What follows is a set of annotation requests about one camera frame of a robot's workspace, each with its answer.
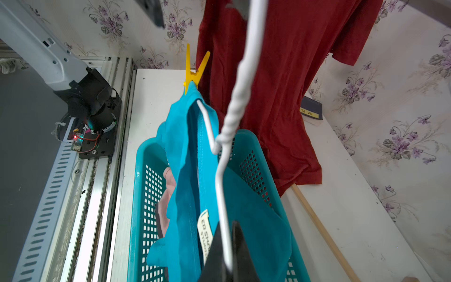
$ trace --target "teal plastic laundry basket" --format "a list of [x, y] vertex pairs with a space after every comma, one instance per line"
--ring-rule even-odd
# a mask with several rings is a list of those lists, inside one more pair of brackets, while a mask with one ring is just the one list
[[[139, 146], [136, 156], [127, 282], [167, 281], [164, 268], [147, 266], [146, 263], [149, 248], [158, 239], [155, 217], [158, 211], [155, 204], [166, 189], [163, 172], [167, 167], [165, 150], [156, 143], [155, 138], [148, 139]], [[228, 167], [241, 176], [250, 189], [260, 195], [262, 201], [289, 225], [260, 143], [251, 131], [238, 130], [232, 143]], [[310, 278], [293, 234], [291, 248], [285, 282], [309, 282]]]

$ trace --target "wooden stick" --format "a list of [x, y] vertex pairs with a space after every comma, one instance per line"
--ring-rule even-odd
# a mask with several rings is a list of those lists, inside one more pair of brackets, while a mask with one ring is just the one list
[[319, 233], [321, 233], [322, 237], [324, 238], [324, 240], [326, 241], [327, 245], [329, 246], [329, 248], [331, 249], [331, 251], [335, 255], [335, 257], [338, 260], [338, 262], [340, 263], [341, 267], [343, 268], [343, 270], [348, 275], [349, 280], [351, 280], [351, 282], [360, 282], [359, 277], [357, 277], [357, 275], [355, 274], [354, 270], [349, 265], [348, 261], [345, 259], [343, 254], [340, 252], [340, 249], [337, 247], [337, 245], [335, 244], [334, 240], [329, 235], [329, 233], [327, 232], [326, 228], [324, 227], [324, 225], [321, 223], [321, 221], [319, 220], [318, 216], [316, 215], [316, 213], [313, 211], [312, 207], [310, 206], [310, 204], [308, 203], [307, 199], [302, 194], [301, 190], [298, 188], [298, 186], [296, 184], [293, 184], [291, 186], [291, 189], [293, 190], [293, 192], [298, 197], [298, 200], [301, 202], [302, 206], [307, 211], [308, 215], [312, 219], [312, 221], [315, 224], [316, 228], [318, 229]]

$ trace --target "red shirt sleeve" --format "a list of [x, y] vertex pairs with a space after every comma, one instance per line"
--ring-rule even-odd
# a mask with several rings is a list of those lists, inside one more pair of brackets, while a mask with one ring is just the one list
[[381, 6], [382, 0], [362, 0], [356, 5], [332, 45], [334, 59], [347, 65], [356, 63]]

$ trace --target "turquoise garment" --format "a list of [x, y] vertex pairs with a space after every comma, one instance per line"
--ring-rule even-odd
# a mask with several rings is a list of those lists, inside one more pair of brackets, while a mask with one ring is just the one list
[[[208, 210], [213, 234], [219, 222], [215, 192], [218, 159], [210, 151], [198, 99], [208, 111], [216, 136], [216, 112], [205, 104], [193, 82], [187, 94], [171, 106], [157, 132], [157, 142], [166, 151], [177, 186], [168, 204], [166, 236], [151, 246], [147, 264], [168, 267], [171, 282], [197, 281], [200, 276], [200, 213]], [[224, 173], [224, 192], [230, 227], [233, 220], [240, 222], [260, 280], [284, 281], [291, 255], [290, 227], [229, 168]]]

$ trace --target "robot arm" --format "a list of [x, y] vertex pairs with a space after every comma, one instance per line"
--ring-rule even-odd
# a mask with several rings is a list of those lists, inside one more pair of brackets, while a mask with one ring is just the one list
[[21, 55], [93, 131], [115, 125], [111, 86], [74, 56], [22, 1], [0, 0], [0, 38]]

